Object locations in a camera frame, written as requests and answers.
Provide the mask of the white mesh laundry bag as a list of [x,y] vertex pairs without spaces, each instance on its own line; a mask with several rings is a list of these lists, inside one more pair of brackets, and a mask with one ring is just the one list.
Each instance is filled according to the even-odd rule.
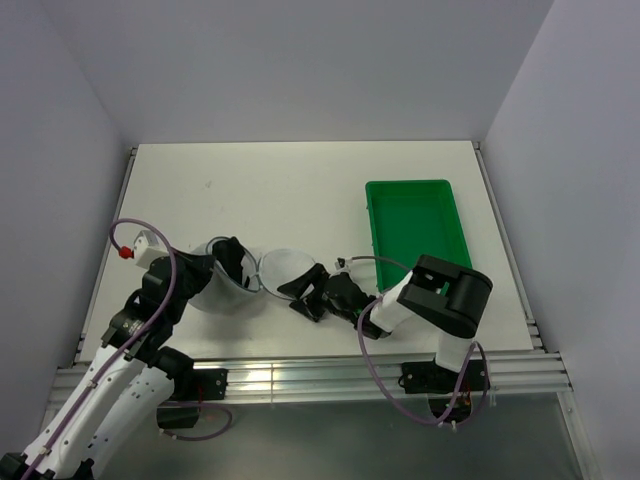
[[215,258],[209,283],[189,301],[194,308],[210,314],[228,314],[265,295],[292,301],[294,297],[279,288],[302,277],[316,264],[311,255],[299,249],[252,251],[228,236],[214,237],[192,253]]

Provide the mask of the black bra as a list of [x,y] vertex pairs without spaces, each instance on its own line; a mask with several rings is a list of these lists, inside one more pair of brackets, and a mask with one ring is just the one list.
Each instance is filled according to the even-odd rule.
[[215,257],[214,270],[228,284],[245,292],[256,293],[260,290],[258,261],[237,237],[214,237],[207,243],[205,251]]

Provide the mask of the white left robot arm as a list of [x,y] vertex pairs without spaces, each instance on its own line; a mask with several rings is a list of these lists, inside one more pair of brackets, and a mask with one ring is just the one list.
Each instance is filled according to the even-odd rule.
[[193,359],[165,343],[214,265],[212,255],[182,252],[150,263],[62,409],[23,452],[2,457],[2,478],[96,479],[142,420],[191,394]]

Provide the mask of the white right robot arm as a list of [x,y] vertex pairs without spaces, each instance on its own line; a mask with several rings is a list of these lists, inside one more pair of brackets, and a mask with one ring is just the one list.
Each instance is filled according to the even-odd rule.
[[383,263],[399,267],[404,276],[391,288],[368,294],[351,277],[349,265],[361,256],[339,258],[336,271],[316,263],[305,272],[277,286],[290,308],[317,322],[329,313],[351,323],[361,337],[387,337],[402,323],[422,319],[438,330],[433,365],[435,383],[452,390],[468,374],[467,356],[493,289],[492,281],[479,271],[430,255],[422,255],[408,268],[381,257]]

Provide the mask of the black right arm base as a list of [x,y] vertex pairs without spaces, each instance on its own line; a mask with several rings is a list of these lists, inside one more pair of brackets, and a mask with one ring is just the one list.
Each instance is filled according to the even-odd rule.
[[[449,406],[458,374],[430,362],[405,362],[401,364],[398,385],[409,395],[427,394],[428,404],[434,417],[441,416]],[[490,391],[490,379],[481,360],[471,360],[467,366],[459,395],[450,415],[445,420],[451,424],[467,420],[474,411],[472,395]]]

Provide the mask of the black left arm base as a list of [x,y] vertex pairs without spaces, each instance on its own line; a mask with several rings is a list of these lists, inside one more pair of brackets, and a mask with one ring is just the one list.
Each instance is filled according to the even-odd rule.
[[[170,402],[203,404],[223,400],[226,395],[229,370],[222,367],[196,369],[194,360],[173,348],[163,347],[152,366],[158,367],[174,381]],[[159,407],[157,424],[161,429],[176,431],[193,428],[202,409],[194,406]]]

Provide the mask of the green plastic tray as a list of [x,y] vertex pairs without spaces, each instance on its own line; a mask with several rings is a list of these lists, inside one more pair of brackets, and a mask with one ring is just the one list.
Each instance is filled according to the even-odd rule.
[[377,286],[395,286],[422,254],[470,268],[471,257],[451,184],[444,179],[370,181],[365,194]]

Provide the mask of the aluminium front rail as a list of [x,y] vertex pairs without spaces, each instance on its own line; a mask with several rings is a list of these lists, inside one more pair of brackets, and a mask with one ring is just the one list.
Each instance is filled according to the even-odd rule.
[[[497,395],[570,392],[558,353],[489,353],[492,391]],[[302,360],[197,361],[197,370],[227,371],[227,404],[278,404],[382,400],[384,395],[362,357]]]

